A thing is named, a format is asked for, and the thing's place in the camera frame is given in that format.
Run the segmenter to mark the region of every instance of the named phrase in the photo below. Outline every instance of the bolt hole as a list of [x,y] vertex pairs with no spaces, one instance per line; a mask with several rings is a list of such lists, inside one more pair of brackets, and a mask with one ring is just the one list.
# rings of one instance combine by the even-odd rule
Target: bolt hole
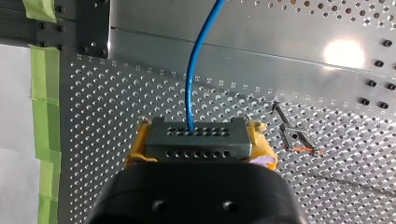
[[229,151],[224,151],[223,152],[223,157],[224,158],[229,158],[231,156],[231,153]]
[[194,151],[194,157],[195,158],[200,158],[202,156],[202,152],[201,151]]
[[210,152],[208,152],[208,151],[204,152],[204,157],[205,158],[209,158],[210,157]]
[[181,151],[176,151],[175,156],[180,158],[183,153]]
[[191,157],[191,155],[192,155],[191,151],[185,151],[184,152],[184,157],[186,157],[186,158]]
[[165,155],[167,158],[173,157],[173,152],[172,151],[166,151]]
[[157,200],[152,205],[152,210],[156,213],[163,213],[166,211],[166,203],[162,200]]
[[235,213],[238,211],[238,207],[236,206],[236,204],[231,201],[223,203],[222,207],[223,210],[227,213]]
[[220,152],[219,151],[215,151],[214,153],[213,153],[213,157],[214,158],[218,158],[220,156]]

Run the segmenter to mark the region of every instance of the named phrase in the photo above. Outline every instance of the screw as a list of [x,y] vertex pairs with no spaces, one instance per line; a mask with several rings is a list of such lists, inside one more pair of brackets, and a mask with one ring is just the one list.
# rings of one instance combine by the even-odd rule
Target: screw
[[107,51],[106,51],[105,49],[99,50],[99,52],[98,52],[98,54],[99,54],[100,56],[103,56],[103,55],[105,55],[106,53],[107,53]]
[[382,41],[382,45],[384,46],[384,47],[387,47],[387,48],[389,48],[390,46],[392,46],[392,41],[391,40],[384,40],[384,41]]
[[383,109],[388,109],[389,108],[389,105],[387,103],[385,103],[385,102],[379,102],[378,106],[383,108]]
[[55,10],[57,11],[57,12],[64,12],[64,7],[61,7],[61,6],[57,6],[56,8],[55,8]]
[[86,53],[86,52],[88,52],[88,48],[87,47],[85,47],[85,46],[82,46],[81,47],[81,52],[83,52],[83,53]]
[[64,30],[64,27],[62,25],[57,25],[55,26],[55,30],[58,32],[62,32]]
[[47,43],[45,41],[40,41],[38,43],[38,46],[40,46],[41,48],[45,48],[47,46]]
[[377,61],[375,61],[374,65],[377,67],[382,67],[382,66],[384,66],[384,62],[377,60]]
[[367,86],[369,87],[375,87],[376,86],[376,82],[374,80],[368,80],[366,82]]
[[393,84],[393,83],[388,83],[387,86],[386,86],[386,88],[387,88],[388,90],[390,90],[390,91],[394,91],[394,90],[396,90],[396,85]]
[[38,28],[40,28],[41,30],[44,30],[47,28],[47,24],[44,22],[40,22],[40,24],[38,24]]
[[360,98],[359,99],[359,103],[363,104],[363,105],[369,105],[370,101],[367,100],[366,98]]
[[57,45],[56,49],[59,50],[59,51],[62,51],[64,49],[64,46],[63,45]]

